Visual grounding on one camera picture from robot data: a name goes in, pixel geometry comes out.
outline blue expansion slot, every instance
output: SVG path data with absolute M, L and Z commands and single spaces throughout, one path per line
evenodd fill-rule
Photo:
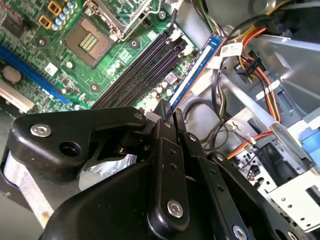
M 207 67 L 208 62 L 218 52 L 220 47 L 224 44 L 226 38 L 220 35 L 212 34 L 201 51 L 195 58 L 193 64 L 189 67 L 188 71 L 184 74 L 181 82 L 175 88 L 169 100 L 172 112 L 175 112 L 179 105 L 182 103 L 185 96 L 190 92 L 190 89 L 198 80 Z
M 52 94 L 63 103 L 69 103 L 68 99 L 65 99 L 55 86 L 48 82 L 43 76 L 37 73 L 34 69 L 28 66 L 27 63 L 22 61 L 18 56 L 14 55 L 9 49 L 0 44 L 0 58 L 4 58 L 10 65 L 16 68 L 20 73 L 25 75 L 28 79 L 37 83 L 40 87 Z

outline circuit board chip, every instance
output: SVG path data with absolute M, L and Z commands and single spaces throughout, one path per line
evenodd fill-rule
M 20 39 L 25 32 L 24 27 L 9 15 L 5 16 L 1 25 L 18 39 Z
M 83 18 L 70 31 L 64 43 L 74 54 L 93 68 L 114 42 L 89 19 Z

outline ram module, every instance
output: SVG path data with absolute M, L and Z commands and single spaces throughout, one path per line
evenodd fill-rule
M 225 41 L 225 37 L 216 34 L 212 34 L 208 38 L 201 51 L 196 56 L 195 61 L 186 71 L 181 82 L 172 93 L 169 102 L 173 112 L 177 110 L 185 96 L 190 92 L 192 86 L 206 69 L 209 61 L 217 54 Z

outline black ram slot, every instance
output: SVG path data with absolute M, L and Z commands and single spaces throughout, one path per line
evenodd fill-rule
M 165 30 L 161 33 L 156 40 L 146 49 L 138 59 L 119 77 L 119 79 L 100 97 L 92 109 L 105 108 L 110 105 L 110 101 L 113 101 L 114 97 L 118 96 L 128 84 L 128 81 L 131 81 L 132 76 L 138 75 L 143 71 L 146 63 L 152 62 L 167 46 L 166 40 L 173 32 L 174 28 L 172 27 Z
M 147 88 L 153 85 L 161 76 L 168 73 L 168 71 L 178 62 L 179 54 L 183 51 L 184 46 L 176 46 L 171 49 L 162 59 L 148 71 L 148 73 L 141 77 L 140 81 L 133 86 L 129 92 L 126 93 L 113 107 L 131 106 L 146 92 Z

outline cable connector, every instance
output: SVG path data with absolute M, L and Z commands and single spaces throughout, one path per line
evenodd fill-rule
M 258 54 L 256 54 L 253 50 L 251 50 L 248 55 L 253 58 L 253 60 L 248 60 L 250 63 L 249 66 L 243 70 L 240 66 L 240 63 L 235 65 L 233 68 L 238 75 L 244 75 L 249 77 L 254 71 L 257 70 L 258 67 L 261 68 L 262 71 L 266 71 L 265 65 L 262 63 L 262 60 Z
M 277 17 L 257 21 L 254 26 L 258 29 L 266 28 L 265 33 L 282 37 L 291 37 L 292 33 L 287 29 Z

